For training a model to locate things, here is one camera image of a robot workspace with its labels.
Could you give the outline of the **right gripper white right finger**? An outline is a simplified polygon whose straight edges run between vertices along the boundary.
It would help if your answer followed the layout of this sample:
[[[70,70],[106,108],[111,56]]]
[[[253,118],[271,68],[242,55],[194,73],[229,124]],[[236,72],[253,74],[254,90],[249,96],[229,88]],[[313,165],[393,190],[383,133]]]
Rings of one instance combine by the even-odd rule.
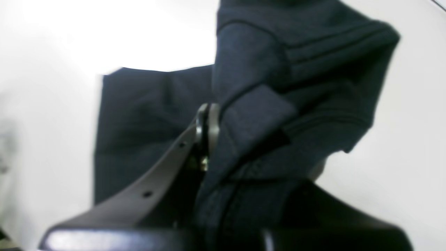
[[[341,109],[315,109],[280,121],[279,113],[224,119],[208,171],[213,199],[208,238],[218,251],[411,251],[400,227],[343,202],[315,184],[328,158],[349,152],[369,121]]]

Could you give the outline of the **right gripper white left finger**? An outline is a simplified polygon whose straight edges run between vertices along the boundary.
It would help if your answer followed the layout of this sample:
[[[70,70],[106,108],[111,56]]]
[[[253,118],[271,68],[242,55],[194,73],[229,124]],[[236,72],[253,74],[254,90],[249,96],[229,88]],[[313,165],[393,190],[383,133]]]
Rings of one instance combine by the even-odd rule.
[[[202,251],[193,224],[205,175],[211,104],[137,181],[85,213],[51,227],[40,251]]]

